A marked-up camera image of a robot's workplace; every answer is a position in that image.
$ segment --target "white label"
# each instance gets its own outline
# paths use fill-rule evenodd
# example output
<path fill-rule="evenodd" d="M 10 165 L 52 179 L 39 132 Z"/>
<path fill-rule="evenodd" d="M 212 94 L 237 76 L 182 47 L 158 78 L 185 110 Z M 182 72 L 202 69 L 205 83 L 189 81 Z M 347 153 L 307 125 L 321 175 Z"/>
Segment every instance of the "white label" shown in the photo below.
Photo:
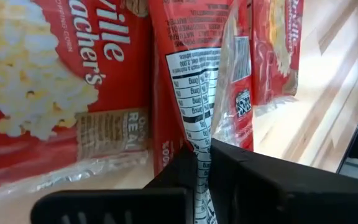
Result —
<path fill-rule="evenodd" d="M 168 68 L 181 113 L 186 138 L 198 160 L 195 220 L 214 214 L 208 193 L 211 165 L 211 123 L 221 48 L 187 50 L 167 55 Z"/>

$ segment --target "nutrition facts table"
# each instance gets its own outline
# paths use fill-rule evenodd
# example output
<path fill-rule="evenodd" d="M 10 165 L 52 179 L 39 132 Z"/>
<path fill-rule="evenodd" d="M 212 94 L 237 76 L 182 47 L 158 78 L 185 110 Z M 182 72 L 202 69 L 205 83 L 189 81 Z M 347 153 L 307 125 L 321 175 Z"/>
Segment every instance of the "nutrition facts table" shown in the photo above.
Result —
<path fill-rule="evenodd" d="M 167 55 L 186 137 L 196 149 L 208 150 L 211 145 L 220 53 L 220 48 L 206 48 Z"/>

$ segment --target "white popcorn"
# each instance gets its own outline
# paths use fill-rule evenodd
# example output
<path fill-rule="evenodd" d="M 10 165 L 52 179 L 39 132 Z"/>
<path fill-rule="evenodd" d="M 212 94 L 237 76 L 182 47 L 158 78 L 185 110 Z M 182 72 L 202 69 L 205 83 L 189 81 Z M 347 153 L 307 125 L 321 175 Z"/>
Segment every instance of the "white popcorn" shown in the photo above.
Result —
<path fill-rule="evenodd" d="M 42 8 L 30 0 L 0 0 L 0 133 L 47 140 L 70 128 L 98 91 L 59 61 L 58 39 Z"/>

